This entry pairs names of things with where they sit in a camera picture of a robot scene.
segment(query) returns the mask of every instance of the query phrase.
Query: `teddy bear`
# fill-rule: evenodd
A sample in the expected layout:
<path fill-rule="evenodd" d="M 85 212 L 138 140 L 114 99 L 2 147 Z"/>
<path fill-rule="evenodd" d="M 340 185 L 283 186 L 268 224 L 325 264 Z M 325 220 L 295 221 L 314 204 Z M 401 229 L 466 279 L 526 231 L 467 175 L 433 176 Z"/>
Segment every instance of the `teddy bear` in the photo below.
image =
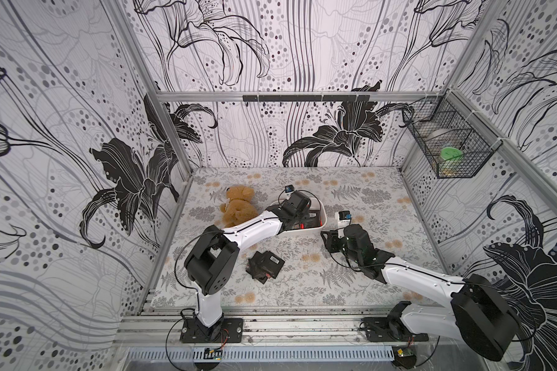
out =
<path fill-rule="evenodd" d="M 258 216 L 252 201 L 254 191 L 248 186 L 238 185 L 227 189 L 228 203 L 222 204 L 220 210 L 223 213 L 225 228 L 237 226 Z"/>

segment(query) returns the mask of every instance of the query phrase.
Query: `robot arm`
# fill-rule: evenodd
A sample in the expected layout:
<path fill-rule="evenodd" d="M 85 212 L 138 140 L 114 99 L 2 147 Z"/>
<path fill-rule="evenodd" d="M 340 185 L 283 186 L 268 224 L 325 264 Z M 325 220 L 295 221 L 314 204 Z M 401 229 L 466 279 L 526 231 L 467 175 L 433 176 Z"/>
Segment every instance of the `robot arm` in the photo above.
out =
<path fill-rule="evenodd" d="M 322 232 L 322 236 L 329 252 L 342 251 L 357 262 L 365 276 L 409 288 L 441 305 L 401 301 L 388 316 L 394 338 L 423 332 L 443 335 L 462 340 L 483 357 L 498 361 L 520 327 L 515 311 L 480 275 L 449 276 L 408 263 L 374 248 L 358 224 L 345 227 L 343 237 L 335 238 L 335 231 Z"/>
<path fill-rule="evenodd" d="M 275 236 L 297 224 L 309 214 L 311 200 L 298 190 L 288 200 L 269 206 L 258 217 L 238 226 L 207 227 L 190 251 L 184 267 L 195 282 L 198 310 L 196 324 L 208 339 L 215 339 L 223 320 L 221 289 L 229 281 L 239 250 Z"/>
<path fill-rule="evenodd" d="M 220 333 L 220 291 L 229 281 L 240 248 L 281 233 L 307 217 L 310 199 L 295 191 L 258 217 L 223 230 L 210 226 L 186 257 L 184 266 L 198 290 L 196 324 L 207 339 Z M 338 213 L 339 230 L 322 232 L 329 253 L 342 252 L 357 262 L 365 276 L 406 287 L 441 307 L 401 301 L 388 316 L 394 338 L 427 332 L 463 340 L 477 353 L 500 360 L 520 327 L 520 320 L 490 282 L 479 275 L 454 277 L 408 263 L 373 247 L 367 232 L 350 224 L 350 213 Z M 219 250 L 215 256 L 213 250 Z"/>

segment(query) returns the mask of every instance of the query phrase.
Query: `white bin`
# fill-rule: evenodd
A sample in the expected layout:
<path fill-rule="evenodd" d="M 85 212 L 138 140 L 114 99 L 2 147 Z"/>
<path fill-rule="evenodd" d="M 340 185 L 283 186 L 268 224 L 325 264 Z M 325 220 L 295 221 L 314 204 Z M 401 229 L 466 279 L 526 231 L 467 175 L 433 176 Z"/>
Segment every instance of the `white bin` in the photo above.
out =
<path fill-rule="evenodd" d="M 322 201 L 320 201 L 319 199 L 317 199 L 316 197 L 306 194 L 305 196 L 309 197 L 309 199 L 312 201 L 311 206 L 309 207 L 312 210 L 318 210 L 319 209 L 319 220 L 320 220 L 320 226 L 316 227 L 316 228 L 305 228 L 305 229 L 295 229 L 295 230 L 287 230 L 283 233 L 279 233 L 277 235 L 277 237 L 297 237 L 297 236 L 307 236 L 310 234 L 318 234 L 319 232 L 324 229 L 324 226 L 326 225 L 326 209 L 324 208 L 324 204 L 322 203 Z M 273 202 L 273 205 L 276 205 L 278 203 L 282 203 L 284 200 L 288 199 L 288 197 L 285 197 L 284 195 L 281 196 L 278 201 Z"/>

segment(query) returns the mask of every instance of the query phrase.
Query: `wire basket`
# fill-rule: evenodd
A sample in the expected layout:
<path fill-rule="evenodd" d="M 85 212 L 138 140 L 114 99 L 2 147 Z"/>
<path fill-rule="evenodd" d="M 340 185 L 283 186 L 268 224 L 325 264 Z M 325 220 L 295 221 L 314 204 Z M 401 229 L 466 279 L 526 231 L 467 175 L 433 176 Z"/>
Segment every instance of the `wire basket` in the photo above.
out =
<path fill-rule="evenodd" d="M 404 123 L 439 179 L 474 177 L 495 152 L 445 98 L 412 106 Z"/>

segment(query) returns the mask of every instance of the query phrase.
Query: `patterned tablecloth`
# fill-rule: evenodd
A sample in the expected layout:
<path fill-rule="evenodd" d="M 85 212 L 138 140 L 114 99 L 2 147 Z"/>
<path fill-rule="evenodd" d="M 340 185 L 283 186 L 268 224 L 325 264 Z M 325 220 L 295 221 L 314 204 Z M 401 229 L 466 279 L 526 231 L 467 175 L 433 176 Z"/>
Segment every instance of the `patterned tablecloth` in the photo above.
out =
<path fill-rule="evenodd" d="M 353 222 L 368 233 L 376 248 L 393 252 L 417 265 L 441 271 L 440 264 L 402 179 L 394 167 L 325 168 L 201 168 L 194 179 L 184 213 L 178 224 L 151 306 L 194 306 L 192 290 L 179 286 L 173 264 L 186 242 L 211 224 L 223 227 L 218 206 L 227 187 L 245 184 L 256 191 L 253 205 L 259 212 L 275 201 L 284 185 L 313 192 L 326 207 L 325 230 L 335 229 L 334 212 L 350 210 Z M 188 282 L 180 257 L 178 277 Z M 256 251 L 270 250 L 286 262 L 277 279 L 266 284 L 245 272 L 247 259 Z M 344 263 L 342 254 L 334 258 Z M 242 250 L 228 284 L 222 290 L 222 306 L 390 306 L 401 300 L 431 303 L 421 295 L 397 286 L 372 281 L 363 273 L 337 265 L 318 234 L 272 237 Z"/>

